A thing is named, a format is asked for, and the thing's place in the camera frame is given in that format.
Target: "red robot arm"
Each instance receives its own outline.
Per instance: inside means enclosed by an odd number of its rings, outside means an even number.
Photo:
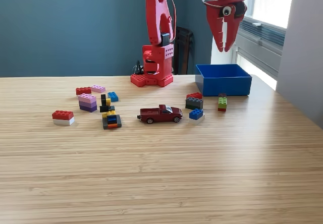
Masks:
[[[202,0],[207,6],[207,20],[219,51],[228,51],[237,36],[240,22],[247,7],[244,0]],[[132,75],[131,82],[142,87],[172,83],[172,57],[176,34],[176,9],[174,5],[174,26],[167,0],[146,0],[146,18],[151,45],[143,47],[143,75]],[[226,45],[223,43],[223,22],[227,22]]]

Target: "googly eye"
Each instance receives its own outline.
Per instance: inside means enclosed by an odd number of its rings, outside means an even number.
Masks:
[[[225,6],[224,8],[223,8],[223,15],[224,16],[229,16],[229,15],[231,15],[231,7],[230,6]]]

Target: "wire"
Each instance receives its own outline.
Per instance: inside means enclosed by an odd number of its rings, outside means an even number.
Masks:
[[[205,0],[202,0],[203,4],[205,4],[206,6],[211,6],[211,7],[215,7],[215,8],[222,8],[222,6],[216,6],[216,5],[212,5],[208,2],[206,2]]]
[[[176,38],[176,7],[175,7],[175,3],[174,0],[172,0],[173,3],[173,8],[174,8],[174,24],[173,24],[173,38],[170,40],[170,43],[172,43],[175,38]]]

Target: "toy pickup truck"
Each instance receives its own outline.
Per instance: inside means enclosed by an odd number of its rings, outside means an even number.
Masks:
[[[153,122],[179,122],[183,118],[183,113],[179,108],[160,104],[159,108],[140,109],[140,115],[137,118],[148,124]]]

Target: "car window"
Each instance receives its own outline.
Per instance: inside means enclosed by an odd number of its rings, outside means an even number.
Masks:
[[[168,105],[165,105],[166,110],[168,110],[170,113],[173,113],[172,108],[170,108]]]

